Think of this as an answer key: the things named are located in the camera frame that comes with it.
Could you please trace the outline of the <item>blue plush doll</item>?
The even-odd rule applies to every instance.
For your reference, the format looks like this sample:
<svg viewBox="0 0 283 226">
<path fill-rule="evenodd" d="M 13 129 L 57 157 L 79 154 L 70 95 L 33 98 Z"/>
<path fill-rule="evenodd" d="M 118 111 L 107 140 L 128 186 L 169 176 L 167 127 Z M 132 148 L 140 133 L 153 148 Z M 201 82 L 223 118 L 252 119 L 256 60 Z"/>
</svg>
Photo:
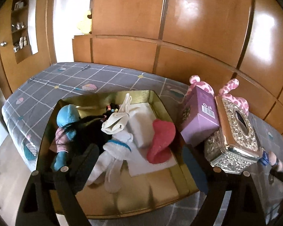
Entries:
<svg viewBox="0 0 283 226">
<path fill-rule="evenodd" d="M 54 160 L 51 164 L 53 172 L 57 172 L 60 168 L 67 166 L 70 152 L 70 142 L 73 140 L 76 131 L 66 129 L 80 120 L 80 115 L 75 105 L 67 105 L 59 110 L 57 115 L 58 129 L 55 132 L 55 138 L 52 141 L 49 150 L 55 153 Z"/>
</svg>

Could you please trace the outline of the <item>white sock pair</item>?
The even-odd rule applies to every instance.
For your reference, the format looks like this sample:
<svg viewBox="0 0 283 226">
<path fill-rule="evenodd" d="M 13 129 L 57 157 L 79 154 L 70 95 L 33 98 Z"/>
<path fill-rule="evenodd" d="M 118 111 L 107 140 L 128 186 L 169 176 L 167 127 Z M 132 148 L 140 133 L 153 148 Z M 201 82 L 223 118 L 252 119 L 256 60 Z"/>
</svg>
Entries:
<svg viewBox="0 0 283 226">
<path fill-rule="evenodd" d="M 129 146 L 133 142 L 133 135 L 120 131 L 112 135 L 103 146 L 104 152 L 99 156 L 86 185 L 103 183 L 109 193 L 117 193 L 122 187 L 121 168 L 124 161 L 129 160 L 132 150 Z"/>
</svg>

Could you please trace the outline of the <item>cream cloth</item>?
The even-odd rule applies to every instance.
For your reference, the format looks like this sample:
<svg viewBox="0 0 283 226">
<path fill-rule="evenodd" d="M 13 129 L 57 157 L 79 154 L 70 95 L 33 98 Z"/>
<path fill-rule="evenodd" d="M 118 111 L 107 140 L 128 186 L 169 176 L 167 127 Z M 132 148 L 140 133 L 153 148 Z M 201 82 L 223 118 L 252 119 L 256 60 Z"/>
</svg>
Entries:
<svg viewBox="0 0 283 226">
<path fill-rule="evenodd" d="M 113 112 L 102 124 L 101 131 L 113 135 L 125 129 L 129 118 L 137 113 L 139 107 L 131 107 L 132 96 L 127 93 L 121 107 L 117 112 Z"/>
</svg>

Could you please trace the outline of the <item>red knitted hat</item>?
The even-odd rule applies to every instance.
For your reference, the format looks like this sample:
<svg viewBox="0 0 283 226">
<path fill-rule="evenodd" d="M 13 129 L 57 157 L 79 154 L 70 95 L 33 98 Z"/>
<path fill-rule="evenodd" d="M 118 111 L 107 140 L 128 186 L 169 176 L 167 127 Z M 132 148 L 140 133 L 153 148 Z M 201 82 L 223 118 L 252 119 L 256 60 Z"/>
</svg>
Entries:
<svg viewBox="0 0 283 226">
<path fill-rule="evenodd" d="M 153 121 L 154 136 L 147 152 L 147 160 L 151 164 L 167 162 L 171 156 L 169 145 L 176 134 L 175 125 L 169 121 L 156 119 Z"/>
</svg>

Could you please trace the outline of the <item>white dotted towel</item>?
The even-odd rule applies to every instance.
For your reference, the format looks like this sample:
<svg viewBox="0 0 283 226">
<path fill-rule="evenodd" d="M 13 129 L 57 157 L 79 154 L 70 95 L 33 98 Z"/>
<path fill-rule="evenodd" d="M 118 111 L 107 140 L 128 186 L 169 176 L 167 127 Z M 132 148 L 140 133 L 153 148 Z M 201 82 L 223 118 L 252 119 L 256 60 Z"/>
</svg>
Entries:
<svg viewBox="0 0 283 226">
<path fill-rule="evenodd" d="M 149 103 L 132 104 L 126 130 L 133 135 L 127 160 L 131 177 L 153 173 L 177 164 L 169 145 L 175 136 L 172 122 L 158 119 Z"/>
</svg>

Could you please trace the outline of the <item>white foam block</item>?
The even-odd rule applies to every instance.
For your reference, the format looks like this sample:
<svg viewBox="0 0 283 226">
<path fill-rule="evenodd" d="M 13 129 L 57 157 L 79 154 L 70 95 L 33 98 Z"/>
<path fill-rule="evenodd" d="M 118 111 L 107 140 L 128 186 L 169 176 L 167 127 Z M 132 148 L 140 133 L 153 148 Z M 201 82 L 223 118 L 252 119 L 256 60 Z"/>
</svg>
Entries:
<svg viewBox="0 0 283 226">
<path fill-rule="evenodd" d="M 154 136 L 153 113 L 135 113 L 128 121 L 129 131 L 133 134 L 134 143 L 138 148 L 148 147 Z"/>
</svg>

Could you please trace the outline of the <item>ornate silver tissue box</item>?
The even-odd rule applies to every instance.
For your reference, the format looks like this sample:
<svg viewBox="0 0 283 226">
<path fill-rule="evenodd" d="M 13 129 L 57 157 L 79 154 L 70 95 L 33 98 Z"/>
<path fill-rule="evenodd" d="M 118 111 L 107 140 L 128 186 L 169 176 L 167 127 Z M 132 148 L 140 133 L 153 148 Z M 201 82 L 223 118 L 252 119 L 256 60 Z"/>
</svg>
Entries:
<svg viewBox="0 0 283 226">
<path fill-rule="evenodd" d="M 220 127 L 206 141 L 204 155 L 212 167 L 240 174 L 263 155 L 248 116 L 231 101 L 215 97 Z"/>
</svg>

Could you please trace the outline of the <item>grey checked bed sheet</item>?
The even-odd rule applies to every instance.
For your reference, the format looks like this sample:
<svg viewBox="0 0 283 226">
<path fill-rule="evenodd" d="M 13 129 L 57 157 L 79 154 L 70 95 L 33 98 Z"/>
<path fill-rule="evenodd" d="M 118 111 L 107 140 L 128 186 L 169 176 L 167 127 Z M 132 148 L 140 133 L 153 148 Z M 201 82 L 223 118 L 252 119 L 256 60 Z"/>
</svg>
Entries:
<svg viewBox="0 0 283 226">
<path fill-rule="evenodd" d="M 169 115 L 176 120 L 177 109 L 187 92 L 186 84 L 138 70 L 88 63 L 57 63 L 29 78 L 16 90 L 2 107 L 3 119 L 9 134 L 27 167 L 36 169 L 41 138 L 57 101 L 85 93 L 125 90 L 153 90 L 164 103 Z M 283 162 L 283 137 L 260 119 L 249 113 L 260 143 Z M 278 216 L 283 199 L 283 183 L 268 179 L 270 165 L 254 164 L 251 173 L 266 222 Z M 91 220 L 92 225 L 189 225 L 205 200 L 197 192 L 171 206 L 154 212 L 124 219 Z"/>
</svg>

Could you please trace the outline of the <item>gold metal tray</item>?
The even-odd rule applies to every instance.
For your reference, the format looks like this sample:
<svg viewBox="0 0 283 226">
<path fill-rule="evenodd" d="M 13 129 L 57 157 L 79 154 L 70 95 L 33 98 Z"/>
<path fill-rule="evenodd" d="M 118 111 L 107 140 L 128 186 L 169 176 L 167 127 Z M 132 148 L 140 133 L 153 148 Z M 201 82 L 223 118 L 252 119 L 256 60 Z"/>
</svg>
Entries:
<svg viewBox="0 0 283 226">
<path fill-rule="evenodd" d="M 141 215 L 198 191 L 175 127 L 155 91 L 119 91 L 58 100 L 37 170 L 54 210 L 70 218 Z"/>
</svg>

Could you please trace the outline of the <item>purple cardboard box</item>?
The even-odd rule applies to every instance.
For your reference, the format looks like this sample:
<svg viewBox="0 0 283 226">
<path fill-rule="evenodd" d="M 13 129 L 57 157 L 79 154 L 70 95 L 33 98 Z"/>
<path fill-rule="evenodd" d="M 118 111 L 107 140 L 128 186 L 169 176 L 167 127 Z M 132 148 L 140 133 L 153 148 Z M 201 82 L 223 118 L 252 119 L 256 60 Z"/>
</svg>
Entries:
<svg viewBox="0 0 283 226">
<path fill-rule="evenodd" d="M 196 86 L 179 113 L 179 131 L 186 144 L 195 147 L 219 130 L 214 97 Z"/>
</svg>

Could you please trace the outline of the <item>pink spotted plush toy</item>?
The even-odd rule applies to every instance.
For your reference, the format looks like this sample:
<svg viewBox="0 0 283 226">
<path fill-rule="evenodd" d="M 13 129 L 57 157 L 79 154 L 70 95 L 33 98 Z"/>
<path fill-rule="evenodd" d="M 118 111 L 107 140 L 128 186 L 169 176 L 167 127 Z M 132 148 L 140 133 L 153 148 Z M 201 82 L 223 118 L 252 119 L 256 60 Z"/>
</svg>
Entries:
<svg viewBox="0 0 283 226">
<path fill-rule="evenodd" d="M 192 90 L 194 88 L 200 88 L 210 94 L 212 97 L 215 97 L 215 92 L 210 84 L 207 82 L 201 81 L 198 75 L 193 75 L 189 79 L 190 87 L 187 90 L 183 98 L 183 103 L 186 103 L 188 99 L 192 96 Z M 222 88 L 219 89 L 218 96 L 229 100 L 230 102 L 236 104 L 243 113 L 248 116 L 249 115 L 249 104 L 248 101 L 242 97 L 234 97 L 229 92 L 236 89 L 239 86 L 239 80 L 233 78 L 229 80 Z"/>
</svg>

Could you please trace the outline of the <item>wooden shelf cabinet door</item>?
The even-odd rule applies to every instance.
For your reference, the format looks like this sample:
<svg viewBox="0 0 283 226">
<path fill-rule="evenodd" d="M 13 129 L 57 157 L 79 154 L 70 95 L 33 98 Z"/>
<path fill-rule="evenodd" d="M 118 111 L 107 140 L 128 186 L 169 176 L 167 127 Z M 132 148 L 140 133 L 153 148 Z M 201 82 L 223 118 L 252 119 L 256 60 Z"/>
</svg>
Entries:
<svg viewBox="0 0 283 226">
<path fill-rule="evenodd" d="M 0 8 L 0 88 L 8 98 L 57 61 L 54 0 L 6 0 Z"/>
</svg>

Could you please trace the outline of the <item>wooden wardrobe wall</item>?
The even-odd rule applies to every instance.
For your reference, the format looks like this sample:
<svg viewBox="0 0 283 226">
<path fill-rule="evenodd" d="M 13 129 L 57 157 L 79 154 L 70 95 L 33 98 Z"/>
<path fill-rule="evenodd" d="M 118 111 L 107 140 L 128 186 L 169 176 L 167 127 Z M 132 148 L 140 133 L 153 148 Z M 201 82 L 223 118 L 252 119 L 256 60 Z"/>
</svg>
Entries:
<svg viewBox="0 0 283 226">
<path fill-rule="evenodd" d="M 198 75 L 233 92 L 283 136 L 283 7 L 277 0 L 93 0 L 74 60 L 187 83 Z"/>
</svg>

